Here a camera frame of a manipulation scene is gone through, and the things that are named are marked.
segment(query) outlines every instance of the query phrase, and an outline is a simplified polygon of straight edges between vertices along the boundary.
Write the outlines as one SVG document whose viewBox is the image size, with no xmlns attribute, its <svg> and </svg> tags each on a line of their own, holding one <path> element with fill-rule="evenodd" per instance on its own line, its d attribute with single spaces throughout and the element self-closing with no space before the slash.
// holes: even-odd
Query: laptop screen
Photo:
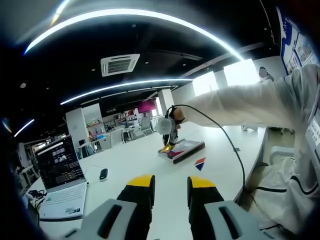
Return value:
<svg viewBox="0 0 320 240">
<path fill-rule="evenodd" d="M 41 148 L 35 155 L 46 189 L 85 177 L 70 135 Z"/>
</svg>

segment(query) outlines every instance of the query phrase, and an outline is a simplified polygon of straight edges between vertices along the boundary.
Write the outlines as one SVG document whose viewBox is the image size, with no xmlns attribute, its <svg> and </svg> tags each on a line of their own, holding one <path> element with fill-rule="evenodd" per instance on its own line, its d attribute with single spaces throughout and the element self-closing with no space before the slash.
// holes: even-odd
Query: floor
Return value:
<svg viewBox="0 0 320 240">
<path fill-rule="evenodd" d="M 281 135 L 281 129 L 272 130 L 268 129 L 268 141 L 265 143 L 263 162 L 269 164 L 270 151 L 273 146 L 293 148 L 295 145 L 295 133 L 291 134 L 288 129 L 286 129 Z"/>
</svg>

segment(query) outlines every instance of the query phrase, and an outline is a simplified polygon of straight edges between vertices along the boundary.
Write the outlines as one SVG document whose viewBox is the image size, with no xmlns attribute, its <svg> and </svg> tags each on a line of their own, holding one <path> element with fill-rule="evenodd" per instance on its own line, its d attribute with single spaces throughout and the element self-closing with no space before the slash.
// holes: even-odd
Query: air conditioning vent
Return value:
<svg viewBox="0 0 320 240">
<path fill-rule="evenodd" d="M 106 111 L 107 113 L 112 113 L 112 112 L 114 112 L 116 109 L 115 108 L 113 108 L 113 109 L 111 109 L 111 110 L 108 110 L 108 111 Z"/>
<path fill-rule="evenodd" d="M 140 54 L 111 56 L 101 59 L 102 77 L 130 73 L 134 70 Z"/>
</svg>

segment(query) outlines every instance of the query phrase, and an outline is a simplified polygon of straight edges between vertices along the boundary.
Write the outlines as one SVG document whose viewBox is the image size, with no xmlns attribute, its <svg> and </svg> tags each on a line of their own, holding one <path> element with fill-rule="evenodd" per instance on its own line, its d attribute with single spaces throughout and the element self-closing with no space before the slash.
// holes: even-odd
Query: small flag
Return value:
<svg viewBox="0 0 320 240">
<path fill-rule="evenodd" d="M 206 158 L 204 157 L 204 158 L 201 158 L 201 159 L 199 159 L 198 161 L 195 162 L 195 167 L 196 167 L 199 171 L 201 171 L 202 168 L 204 167 L 204 165 L 205 165 L 205 160 L 206 160 Z"/>
</svg>

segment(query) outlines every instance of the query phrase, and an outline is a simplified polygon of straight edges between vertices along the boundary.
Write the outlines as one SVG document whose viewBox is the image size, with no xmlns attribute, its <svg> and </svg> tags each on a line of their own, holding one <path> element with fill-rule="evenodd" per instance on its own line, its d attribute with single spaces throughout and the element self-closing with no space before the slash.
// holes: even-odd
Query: led strip light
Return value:
<svg viewBox="0 0 320 240">
<path fill-rule="evenodd" d="M 52 28 L 48 29 L 44 33 L 42 33 L 40 36 L 38 36 L 35 40 L 33 40 L 29 46 L 24 51 L 24 54 L 26 54 L 30 49 L 32 49 L 34 46 L 36 46 L 38 43 L 40 43 L 42 40 L 49 37 L 51 34 L 54 34 L 55 32 L 78 22 L 98 18 L 98 17 L 105 17 L 105 16 L 114 16 L 114 15 L 136 15 L 136 16 L 145 16 L 145 17 L 151 17 L 151 18 L 157 18 L 166 20 L 172 23 L 176 23 L 182 26 L 185 26 L 189 29 L 192 29 L 200 34 L 203 34 L 207 36 L 208 38 L 212 39 L 216 43 L 220 44 L 223 48 L 228 50 L 231 54 L 236 56 L 239 60 L 244 60 L 242 56 L 240 56 L 239 53 L 237 53 L 231 46 L 229 46 L 227 43 L 216 37 L 215 35 L 212 35 L 211 33 L 207 32 L 206 30 L 203 30 L 202 28 L 193 25 L 190 22 L 184 21 L 182 19 L 179 19 L 174 16 L 166 15 L 163 13 L 158 13 L 155 11 L 148 11 L 148 10 L 140 10 L 140 9 L 106 9 L 106 10 L 99 10 L 99 11 L 93 11 L 89 13 L 84 13 L 75 17 L 72 17 L 66 21 L 63 21 Z"/>
<path fill-rule="evenodd" d="M 25 129 L 26 127 L 28 127 L 28 125 L 30 125 L 33 121 L 34 121 L 34 119 L 32 119 L 32 120 L 29 121 L 26 125 L 24 125 L 19 131 L 16 132 L 16 134 L 14 135 L 14 137 L 16 137 L 19 133 L 21 133 L 21 131 L 22 131 L 23 129 Z"/>
<path fill-rule="evenodd" d="M 84 96 L 88 96 L 91 94 L 95 94 L 101 91 L 105 91 L 105 90 L 109 90 L 109 89 L 115 89 L 115 88 L 119 88 L 119 87 L 125 87 L 125 86 L 130 86 L 130 85 L 136 85 L 136 84 L 147 84 L 147 83 L 160 83 L 160 82 L 170 82 L 170 81 L 187 81 L 187 82 L 192 82 L 192 79 L 158 79 L 158 80 L 146 80 L 146 81 L 134 81 L 134 82 L 127 82 L 127 83 L 122 83 L 122 84 L 118 84 L 118 85 L 113 85 L 113 86 L 107 86 L 107 87 L 103 87 L 97 90 L 93 90 L 93 91 L 89 91 L 86 93 L 83 93 L 81 95 L 72 97 L 66 101 L 63 101 L 60 103 L 60 105 L 69 103 L 73 100 L 79 99 L 79 98 L 83 98 Z"/>
</svg>

